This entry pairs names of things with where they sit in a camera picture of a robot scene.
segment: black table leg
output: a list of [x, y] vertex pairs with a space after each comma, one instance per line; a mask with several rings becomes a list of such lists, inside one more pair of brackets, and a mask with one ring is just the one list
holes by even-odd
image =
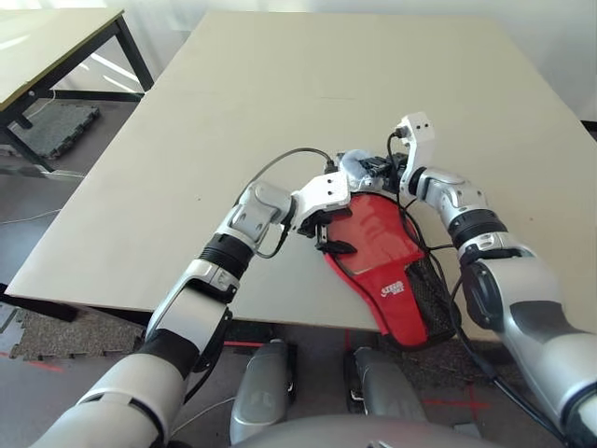
[[18, 115], [15, 118], [15, 121], [23, 129], [31, 129], [34, 127], [34, 124], [31, 121], [29, 121], [24, 115]]
[[122, 17], [118, 17], [116, 19], [116, 25], [118, 27], [118, 33], [116, 34], [116, 38], [118, 39], [118, 43], [122, 47], [122, 51], [124, 51], [124, 55], [129, 60], [131, 64], [132, 70], [137, 75], [139, 82], [141, 83], [141, 87], [143, 87], [144, 91], [148, 91], [153, 87], [153, 77], [149, 73], [149, 69], [137, 45], [134, 43], [132, 39], [131, 32], [129, 31], [129, 27], [127, 23], [124, 21]]
[[0, 301], [8, 305], [18, 306], [19, 308], [40, 313], [41, 315], [48, 315], [65, 322], [73, 322], [78, 316], [78, 309], [73, 306], [52, 303], [51, 301], [35, 301], [33, 299], [11, 297], [4, 293], [6, 289], [7, 286], [4, 283], [0, 283]]
[[113, 315], [114, 317], [142, 327], [147, 327], [149, 319], [151, 319], [151, 313], [148, 311], [119, 310], [116, 308], [104, 308], [102, 306], [90, 306], [89, 308], [102, 314]]
[[3, 126], [0, 128], [0, 134], [2, 134], [8, 142], [9, 145], [14, 147], [20, 154], [30, 163], [33, 165], [41, 166], [44, 170], [48, 172], [54, 171], [54, 169], [48, 165], [46, 161], [44, 161], [38, 154], [36, 154], [25, 142], [20, 140], [20, 138], [13, 133], [8, 126]]

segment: robot forearm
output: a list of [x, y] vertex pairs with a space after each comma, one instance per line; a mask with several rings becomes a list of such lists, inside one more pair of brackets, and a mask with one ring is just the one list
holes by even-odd
[[349, 201], [340, 173], [317, 176], [293, 194], [251, 184], [152, 315], [143, 347], [110, 369], [33, 446], [165, 445], [187, 378], [205, 357], [214, 362], [231, 319], [227, 305], [270, 224], [300, 227], [317, 210]]
[[552, 422], [578, 446], [591, 446], [597, 336], [568, 323], [554, 273], [460, 176], [423, 169], [409, 187], [437, 210], [458, 250], [469, 315], [500, 337]]

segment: table surface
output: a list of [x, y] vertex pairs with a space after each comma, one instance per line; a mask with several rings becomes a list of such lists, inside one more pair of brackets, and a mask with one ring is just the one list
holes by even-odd
[[122, 12], [117, 7], [0, 11], [0, 110]]
[[[572, 323], [595, 329], [595, 142], [498, 26], [470, 17], [207, 14], [7, 293], [153, 310], [267, 161], [305, 146], [383, 155], [393, 126], [419, 110], [436, 128], [435, 166], [484, 189], [559, 275]], [[298, 189], [322, 169], [302, 154], [265, 178]], [[413, 213], [428, 244], [447, 242], [424, 204]], [[441, 252], [453, 284], [454, 252]], [[298, 235], [252, 262], [231, 307], [245, 319], [376, 328]]]

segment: gray floor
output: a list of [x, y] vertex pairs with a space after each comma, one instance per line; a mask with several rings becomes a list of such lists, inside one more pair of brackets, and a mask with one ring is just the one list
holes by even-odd
[[[95, 104], [101, 108], [102, 116], [71, 153], [54, 162], [57, 168], [88, 172], [134, 110], [134, 104], [130, 103]], [[0, 221], [58, 209], [75, 188], [76, 184], [65, 182], [0, 175]], [[46, 217], [0, 225], [0, 282], [10, 281], [51, 220], [52, 217]], [[10, 308], [1, 306], [0, 327], [7, 315], [10, 315]], [[299, 350], [298, 397], [289, 411], [289, 418], [344, 413], [341, 367], [344, 332], [306, 327], [286, 327], [280, 331], [288, 340], [297, 343]], [[40, 364], [9, 359], [7, 353], [20, 336], [20, 324], [14, 319], [0, 334], [0, 448], [24, 447], [35, 441], [118, 360], [117, 357], [83, 357]], [[355, 345], [369, 340], [370, 335], [366, 333], [353, 333], [351, 338]], [[232, 397], [247, 361], [248, 355], [227, 350], [205, 388], [182, 410], [177, 424], [212, 403]], [[507, 447], [559, 446], [492, 388], [482, 385], [472, 389], [423, 386], [420, 395], [433, 422], [449, 426], [475, 422], [484, 438]], [[471, 401], [480, 403], [480, 408], [473, 411], [469, 405]], [[186, 427], [177, 439], [197, 447], [227, 446], [230, 409], [231, 404], [220, 406]]]

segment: metal table frame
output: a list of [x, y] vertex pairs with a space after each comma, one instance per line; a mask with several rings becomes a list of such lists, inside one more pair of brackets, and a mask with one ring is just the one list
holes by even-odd
[[[139, 83], [144, 91], [153, 86], [153, 78], [147, 69], [146, 63], [139, 52], [131, 32], [124, 18], [120, 15], [115, 18], [103, 30], [94, 35], [81, 47], [76, 49], [64, 61], [41, 77], [30, 89], [7, 106], [0, 110], [0, 143], [14, 147], [30, 163], [35, 165], [37, 176], [47, 177], [54, 169], [36, 154], [25, 142], [23, 142], [8, 127], [13, 121], [17, 122], [23, 129], [29, 129], [33, 124], [23, 115], [23, 112], [39, 98], [50, 98], [53, 96], [51, 89], [56, 83], [63, 79], [80, 63], [85, 61], [95, 50], [101, 47], [108, 39], [115, 36], [131, 64], [133, 72], [137, 75]], [[56, 98], [63, 99], [86, 99], [86, 100], [108, 100], [108, 101], [135, 101], [139, 102], [143, 93], [107, 92], [107, 91], [54, 91]]]

